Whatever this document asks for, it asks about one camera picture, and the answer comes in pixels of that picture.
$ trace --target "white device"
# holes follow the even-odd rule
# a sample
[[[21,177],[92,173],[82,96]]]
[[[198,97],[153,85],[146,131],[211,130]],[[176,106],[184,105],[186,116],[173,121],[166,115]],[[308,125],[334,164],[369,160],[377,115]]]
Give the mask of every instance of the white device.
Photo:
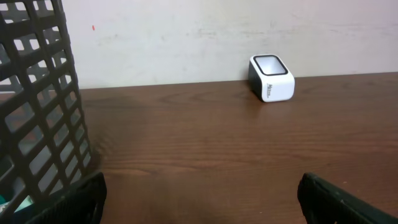
[[[276,55],[251,57],[249,82],[263,102],[288,100],[294,93],[294,77]]]

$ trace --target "wooden desk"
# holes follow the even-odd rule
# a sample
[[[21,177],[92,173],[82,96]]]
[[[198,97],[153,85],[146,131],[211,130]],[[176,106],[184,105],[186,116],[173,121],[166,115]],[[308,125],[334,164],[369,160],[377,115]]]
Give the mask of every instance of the wooden desk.
[[[398,73],[82,90],[108,186],[102,223],[305,223],[315,172],[398,216]]]

